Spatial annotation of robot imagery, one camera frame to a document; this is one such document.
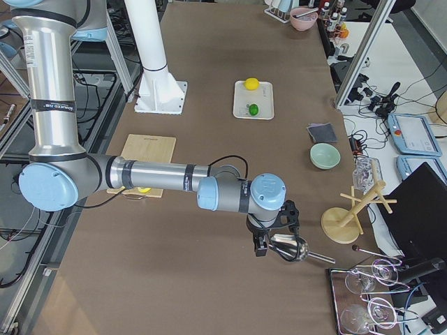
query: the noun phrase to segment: bowl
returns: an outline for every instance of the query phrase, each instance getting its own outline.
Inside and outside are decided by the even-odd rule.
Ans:
[[[318,143],[310,149],[310,160],[322,170],[332,169],[340,163],[340,153],[330,144]]]
[[[307,12],[310,8],[308,7],[297,7],[291,10],[291,24],[292,27],[298,31],[304,31],[310,29],[318,18],[318,13],[310,13],[308,15],[299,17],[295,19],[294,15],[299,15]]]

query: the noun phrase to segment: green bowl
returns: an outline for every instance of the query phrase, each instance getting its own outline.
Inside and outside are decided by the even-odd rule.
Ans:
[[[310,149],[310,160],[320,169],[332,169],[340,163],[340,153],[330,144],[318,143]]]

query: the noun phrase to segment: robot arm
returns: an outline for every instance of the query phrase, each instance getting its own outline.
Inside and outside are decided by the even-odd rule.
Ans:
[[[59,211],[106,188],[194,191],[203,209],[247,214],[257,255],[265,255],[268,231],[273,228],[288,226],[297,236],[298,211],[292,202],[284,202],[286,187],[273,174],[248,181],[229,166],[87,154],[78,142],[70,39],[105,38],[105,0],[5,2],[13,6],[13,21],[22,30],[27,57],[36,146],[29,152],[31,164],[20,175],[20,189],[30,203]]]

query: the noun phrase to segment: white tray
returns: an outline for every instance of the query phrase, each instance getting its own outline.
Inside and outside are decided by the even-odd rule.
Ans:
[[[259,107],[257,115],[249,113],[249,106],[255,103]],[[235,98],[233,115],[238,119],[271,120],[273,112],[273,86],[269,82],[259,82],[259,87],[249,91],[244,86],[244,80],[235,83]]]

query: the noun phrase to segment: computer monitor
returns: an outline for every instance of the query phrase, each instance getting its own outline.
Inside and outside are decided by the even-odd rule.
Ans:
[[[405,260],[441,258],[447,262],[447,186],[423,163],[388,197],[393,213],[379,205],[382,216]],[[447,315],[447,270],[421,277],[442,314]]]

